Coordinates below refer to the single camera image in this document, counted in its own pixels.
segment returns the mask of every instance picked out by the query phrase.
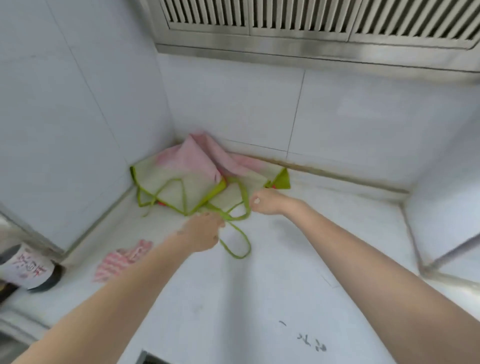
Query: green string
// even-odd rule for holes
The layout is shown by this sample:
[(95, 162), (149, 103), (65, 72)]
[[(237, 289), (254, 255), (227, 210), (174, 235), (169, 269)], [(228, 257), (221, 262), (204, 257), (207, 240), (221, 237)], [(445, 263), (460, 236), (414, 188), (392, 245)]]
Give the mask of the green string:
[[(179, 211), (178, 209), (175, 208), (175, 210), (179, 211), (180, 213), (182, 213), (183, 215), (185, 216), (189, 216), (189, 215), (192, 215), (192, 214), (189, 214), (188, 211), (187, 211), (187, 193), (185, 191), (185, 185), (183, 183), (183, 180), (181, 178), (172, 178), (170, 180), (168, 180), (167, 182), (165, 182), (165, 184), (160, 187), (157, 192), (154, 194), (154, 195), (150, 195), (152, 197), (152, 199), (149, 201), (149, 202), (145, 202), (143, 203), (141, 201), (141, 192), (142, 190), (140, 189), (140, 187), (138, 186), (137, 187), (137, 201), (138, 201), (138, 206), (139, 207), (145, 207), (145, 206), (148, 206), (148, 211), (144, 214), (144, 217), (146, 217), (149, 213), (150, 213), (150, 210), (152, 208), (152, 206), (155, 204), (155, 202), (159, 201), (161, 203), (163, 203), (162, 201), (160, 201), (158, 199), (158, 195), (165, 189), (165, 187), (168, 186), (169, 183), (171, 182), (180, 182), (181, 184), (181, 189), (182, 189), (182, 206), (183, 206), (183, 211)], [(227, 251), (227, 253), (229, 253), (232, 257), (234, 257), (235, 259), (243, 259), (243, 258), (246, 258), (250, 252), (252, 251), (252, 245), (250, 244), (250, 240), (248, 239), (247, 235), (245, 235), (245, 233), (239, 228), (237, 227), (236, 225), (232, 224), (231, 221), (239, 221), (239, 220), (245, 220), (248, 216), (250, 216), (250, 213), (252, 212), (252, 210), (250, 209), (250, 205), (249, 205), (249, 202), (248, 202), (248, 191), (247, 191), (247, 188), (245, 187), (245, 185), (238, 179), (238, 178), (235, 178), (235, 177), (228, 177), (227, 178), (227, 182), (229, 184), (231, 183), (237, 183), (238, 186), (239, 186), (239, 189), (240, 189), (240, 194), (241, 194), (241, 197), (242, 197), (242, 201), (237, 203), (235, 206), (233, 206), (232, 208), (230, 208), (227, 212), (224, 212), (222, 209), (216, 207), (215, 205), (211, 204), (210, 202), (206, 202), (204, 204), (204, 207), (211, 210), (211, 211), (214, 211), (216, 213), (218, 213), (223, 220), (225, 220), (226, 222), (228, 222), (235, 230), (237, 230), (240, 234), (242, 234), (243, 238), (245, 239), (246, 243), (247, 243), (247, 246), (248, 246), (248, 251), (246, 254), (244, 255), (236, 255), (235, 253), (233, 253), (229, 247), (225, 244), (225, 242), (222, 240), (222, 239), (218, 239), (220, 241), (220, 244), (222, 244), (222, 246), (225, 248), (225, 250)], [(234, 208), (236, 208), (237, 206), (240, 206), (241, 204), (243, 204), (245, 206), (245, 214), (241, 215), (241, 216), (231, 216), (230, 215), (230, 212), (232, 212), (232, 210)]]

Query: forearm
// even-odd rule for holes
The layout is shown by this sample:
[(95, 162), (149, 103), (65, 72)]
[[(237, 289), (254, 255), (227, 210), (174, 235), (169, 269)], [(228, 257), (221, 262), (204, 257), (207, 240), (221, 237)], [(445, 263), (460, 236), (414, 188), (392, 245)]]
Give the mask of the forearm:
[(480, 362), (480, 324), (417, 276), (294, 200), (298, 226), (398, 363)]
[(190, 255), (174, 234), (62, 318), (15, 364), (116, 363), (158, 295)]

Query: white countertop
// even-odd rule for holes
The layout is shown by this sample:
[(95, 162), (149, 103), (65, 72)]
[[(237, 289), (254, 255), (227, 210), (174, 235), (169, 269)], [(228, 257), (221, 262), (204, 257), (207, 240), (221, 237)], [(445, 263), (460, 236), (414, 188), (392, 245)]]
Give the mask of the white countertop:
[[(416, 272), (407, 229), (395, 204), (299, 182), (293, 182), (287, 194), (306, 199)], [(56, 287), (44, 293), (18, 292), (2, 310), (14, 309), (50, 327), (102, 286), (92, 279), (108, 252), (132, 247), (139, 239), (159, 243), (186, 219), (161, 206), (143, 218), (146, 210), (131, 200), (128, 210), (93, 251), (83, 253), (85, 260), (79, 258), (80, 250), (69, 258), (66, 263), (76, 266)], [(119, 363), (135, 364), (142, 350), (172, 364), (394, 363), (295, 226), (283, 217), (259, 214), (238, 226), (252, 242), (251, 256), (233, 259), (217, 244), (190, 257), (164, 288)], [(232, 249), (242, 248), (232, 228), (224, 229), (221, 237)], [(308, 335), (311, 346), (299, 335)], [(326, 346), (325, 352), (316, 350), (316, 340)]]

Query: pink fabric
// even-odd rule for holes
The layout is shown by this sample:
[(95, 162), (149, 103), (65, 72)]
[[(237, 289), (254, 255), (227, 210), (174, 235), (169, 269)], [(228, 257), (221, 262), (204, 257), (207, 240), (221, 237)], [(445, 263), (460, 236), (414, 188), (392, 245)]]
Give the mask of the pink fabric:
[(178, 146), (159, 153), (159, 166), (198, 172), (219, 183), (224, 176), (245, 176), (249, 170), (261, 171), (264, 162), (258, 159), (227, 153), (208, 134), (190, 134)]
[(153, 243), (140, 240), (132, 249), (117, 249), (102, 260), (98, 265), (93, 282), (106, 282), (113, 276), (117, 276), (130, 264), (140, 260), (152, 249)]

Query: vent grille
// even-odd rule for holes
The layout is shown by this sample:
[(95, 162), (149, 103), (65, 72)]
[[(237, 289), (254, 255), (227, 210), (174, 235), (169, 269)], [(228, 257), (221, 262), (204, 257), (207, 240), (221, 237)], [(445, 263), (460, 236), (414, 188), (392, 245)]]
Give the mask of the vent grille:
[(359, 0), (250, 0), (251, 34), (344, 40)]
[(480, 0), (363, 0), (350, 41), (471, 48)]
[(248, 34), (247, 0), (161, 0), (170, 29)]

